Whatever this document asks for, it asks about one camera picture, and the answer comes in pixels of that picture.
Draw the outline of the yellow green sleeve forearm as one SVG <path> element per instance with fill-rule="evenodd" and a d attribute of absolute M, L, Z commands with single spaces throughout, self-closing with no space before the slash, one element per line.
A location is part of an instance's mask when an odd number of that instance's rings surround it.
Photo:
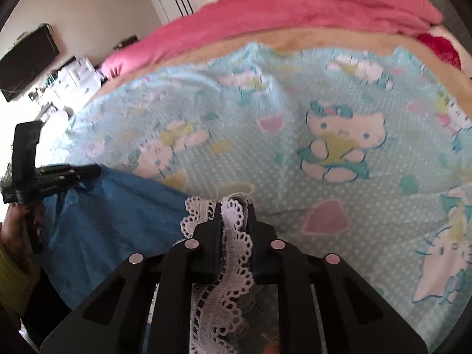
<path fill-rule="evenodd" d="M 40 268 L 30 256 L 24 263 L 24 268 L 18 267 L 1 245 L 1 305 L 17 330 L 21 327 L 21 318 L 40 277 Z"/>

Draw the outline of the left hand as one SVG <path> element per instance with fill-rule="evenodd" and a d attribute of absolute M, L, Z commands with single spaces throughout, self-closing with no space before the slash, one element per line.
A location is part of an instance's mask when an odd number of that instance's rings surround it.
<path fill-rule="evenodd" d="M 6 211 L 6 217 L 1 224 L 1 244 L 6 253 L 22 271 L 27 272 L 26 243 L 23 236 L 25 217 L 33 215 L 33 230 L 39 234 L 44 229 L 46 209 L 43 203 L 35 206 L 25 206 L 11 203 Z"/>

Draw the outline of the right hand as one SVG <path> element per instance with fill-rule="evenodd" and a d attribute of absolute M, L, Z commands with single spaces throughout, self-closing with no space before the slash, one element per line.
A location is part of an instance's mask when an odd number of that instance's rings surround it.
<path fill-rule="evenodd" d="M 279 354 L 279 342 L 271 340 L 263 349 L 263 354 Z"/>

